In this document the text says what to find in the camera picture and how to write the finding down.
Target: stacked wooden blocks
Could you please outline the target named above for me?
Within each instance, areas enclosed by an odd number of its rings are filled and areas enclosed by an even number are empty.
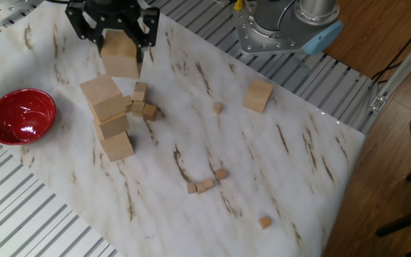
[[[146,103],[147,93],[147,83],[137,82],[131,98],[133,100],[131,112],[133,116],[141,117],[148,121],[155,121],[158,115],[158,107]]]
[[[98,139],[110,161],[134,154],[126,130],[125,99],[109,75],[100,75],[82,83],[80,88],[94,116]]]

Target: small wooden cube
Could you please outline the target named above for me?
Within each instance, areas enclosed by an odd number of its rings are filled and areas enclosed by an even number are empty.
[[[123,100],[125,101],[126,112],[130,112],[131,108],[133,107],[133,100],[130,96],[123,97]]]
[[[269,227],[271,224],[270,218],[267,216],[260,219],[260,226],[262,229]]]
[[[204,185],[204,183],[197,183],[196,188],[198,189],[198,193],[204,193],[207,191],[206,185]]]
[[[196,188],[196,183],[194,182],[188,182],[186,184],[186,188],[188,190],[188,193],[196,193],[198,189]]]
[[[133,101],[146,101],[147,99],[147,83],[136,82],[133,92]]]
[[[158,108],[156,106],[153,106],[151,104],[146,104],[143,107],[142,115],[143,115],[143,118],[146,119],[147,121],[155,121],[157,114],[158,114]]]
[[[218,180],[225,179],[227,177],[226,175],[226,170],[224,168],[221,168],[216,171],[216,176]]]
[[[143,118],[143,107],[145,107],[146,103],[141,102],[141,101],[134,101],[133,102],[133,107],[131,107],[131,113],[133,113],[134,116],[136,117],[141,117]]]
[[[221,109],[223,108],[223,105],[220,103],[215,103],[213,105],[213,112],[216,114],[219,114],[221,112]]]
[[[213,180],[208,178],[204,181],[204,186],[206,189],[211,189],[213,187]]]

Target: large wooden cube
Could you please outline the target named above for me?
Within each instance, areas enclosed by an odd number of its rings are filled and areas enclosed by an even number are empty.
[[[110,76],[139,79],[141,60],[138,48],[124,31],[108,30],[101,49],[101,58]]]
[[[273,89],[274,85],[253,79],[245,93],[244,107],[263,113]]]
[[[100,129],[96,129],[96,132],[98,134],[99,143],[103,146],[110,161],[117,161],[121,158],[134,155],[133,146],[129,141],[126,131],[108,139],[104,139]]]
[[[80,84],[80,88],[99,122],[126,112],[123,95],[109,75],[97,76]]]
[[[122,113],[108,121],[100,123],[94,119],[96,130],[100,130],[104,139],[116,136],[123,131],[129,130],[129,122],[126,113]]]

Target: silver metal plate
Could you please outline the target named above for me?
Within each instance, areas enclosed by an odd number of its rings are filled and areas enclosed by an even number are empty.
[[[302,51],[287,38],[279,33],[272,34],[272,38],[257,32],[257,24],[253,19],[253,12],[245,6],[237,11],[233,9],[233,25],[237,30],[241,51],[250,55],[273,55],[287,53],[302,53]]]

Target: blue part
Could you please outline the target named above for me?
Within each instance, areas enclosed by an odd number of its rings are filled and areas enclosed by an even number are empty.
[[[342,32],[343,23],[341,21],[336,21],[321,31],[318,35],[313,37],[309,42],[305,43],[300,49],[306,54],[318,54],[328,47]]]

